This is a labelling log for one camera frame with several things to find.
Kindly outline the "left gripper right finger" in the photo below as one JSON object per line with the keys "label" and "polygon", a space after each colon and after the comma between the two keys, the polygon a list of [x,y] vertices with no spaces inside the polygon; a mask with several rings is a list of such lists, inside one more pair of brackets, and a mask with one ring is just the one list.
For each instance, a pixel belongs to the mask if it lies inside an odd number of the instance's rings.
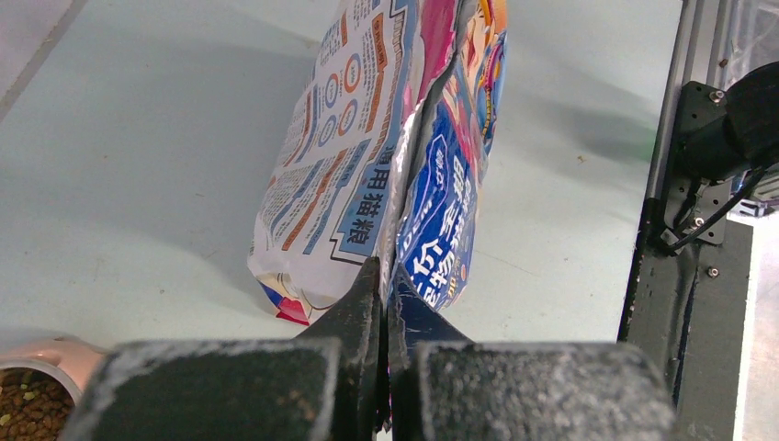
{"label": "left gripper right finger", "polygon": [[676,414],[633,345],[476,343],[394,272],[387,303],[396,440],[670,440]]}

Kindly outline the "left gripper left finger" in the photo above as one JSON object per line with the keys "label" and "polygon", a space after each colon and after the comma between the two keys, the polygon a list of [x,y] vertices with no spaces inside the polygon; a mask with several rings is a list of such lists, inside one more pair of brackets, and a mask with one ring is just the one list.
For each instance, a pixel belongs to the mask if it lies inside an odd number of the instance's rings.
{"label": "left gripper left finger", "polygon": [[64,440],[372,440],[380,424],[380,264],[290,339],[121,345],[89,380]]}

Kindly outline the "colourful cat food bag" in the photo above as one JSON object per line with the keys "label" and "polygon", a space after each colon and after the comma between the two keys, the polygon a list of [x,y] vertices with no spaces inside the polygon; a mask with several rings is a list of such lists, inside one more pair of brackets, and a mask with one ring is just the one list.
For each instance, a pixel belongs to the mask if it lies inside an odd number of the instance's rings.
{"label": "colourful cat food bag", "polygon": [[368,258],[441,310],[468,283],[505,71],[503,1],[343,1],[258,210],[247,265],[309,325]]}

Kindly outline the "pink double pet bowl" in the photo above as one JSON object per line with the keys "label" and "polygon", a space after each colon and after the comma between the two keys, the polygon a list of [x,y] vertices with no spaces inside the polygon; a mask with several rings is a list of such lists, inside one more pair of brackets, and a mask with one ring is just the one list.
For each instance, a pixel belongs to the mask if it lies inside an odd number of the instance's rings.
{"label": "pink double pet bowl", "polygon": [[61,382],[71,394],[75,408],[93,371],[104,356],[104,351],[92,345],[58,337],[22,345],[3,353],[1,371],[8,368],[32,368],[48,374]]}

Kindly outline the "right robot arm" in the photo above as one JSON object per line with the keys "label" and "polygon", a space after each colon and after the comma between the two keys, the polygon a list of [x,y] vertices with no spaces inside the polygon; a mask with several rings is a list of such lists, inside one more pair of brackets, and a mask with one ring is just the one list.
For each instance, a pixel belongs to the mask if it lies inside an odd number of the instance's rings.
{"label": "right robot arm", "polygon": [[691,81],[678,101],[673,167],[691,178],[725,181],[778,163],[778,63],[722,91]]}

